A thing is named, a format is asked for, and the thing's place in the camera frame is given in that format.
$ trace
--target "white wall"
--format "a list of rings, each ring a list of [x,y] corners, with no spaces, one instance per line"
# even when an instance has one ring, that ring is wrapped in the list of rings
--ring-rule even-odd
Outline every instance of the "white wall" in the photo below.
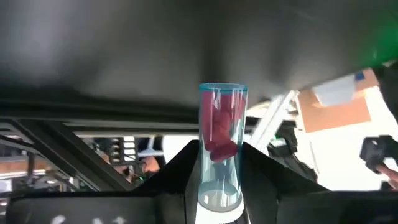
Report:
[[[378,87],[366,90],[372,122],[354,124],[307,134],[319,168],[319,184],[331,190],[376,190],[386,177],[376,175],[359,158],[366,136],[398,136],[398,125],[390,114]],[[387,164],[396,168],[393,161]]]

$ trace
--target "cardboard box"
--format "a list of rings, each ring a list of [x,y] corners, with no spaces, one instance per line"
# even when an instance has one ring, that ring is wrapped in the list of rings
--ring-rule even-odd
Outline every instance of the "cardboard box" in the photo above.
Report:
[[[353,100],[344,105],[324,107],[311,89],[302,90],[298,103],[305,131],[311,133],[370,121],[364,90],[378,85],[378,82],[371,69],[364,70],[363,75],[364,79],[356,84]]]

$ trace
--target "clear plastic cup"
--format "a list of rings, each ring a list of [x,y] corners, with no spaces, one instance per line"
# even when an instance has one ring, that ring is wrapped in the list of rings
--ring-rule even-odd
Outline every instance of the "clear plastic cup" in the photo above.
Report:
[[[242,201],[239,166],[248,88],[232,83],[200,85],[201,184],[198,202],[229,212]]]

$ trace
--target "black camera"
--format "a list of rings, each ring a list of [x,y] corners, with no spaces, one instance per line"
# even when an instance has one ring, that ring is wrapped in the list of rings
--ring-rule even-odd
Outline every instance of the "black camera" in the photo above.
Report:
[[[363,139],[360,158],[366,167],[378,174],[376,166],[384,164],[387,157],[398,159],[398,142],[391,136],[366,137]]]

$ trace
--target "red cloth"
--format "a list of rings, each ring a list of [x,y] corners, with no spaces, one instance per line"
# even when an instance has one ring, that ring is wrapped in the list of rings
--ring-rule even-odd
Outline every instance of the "red cloth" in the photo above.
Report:
[[[230,140],[231,124],[242,118],[246,106],[241,93],[203,92],[201,128],[205,149],[210,159],[221,162],[235,156],[238,146]]]

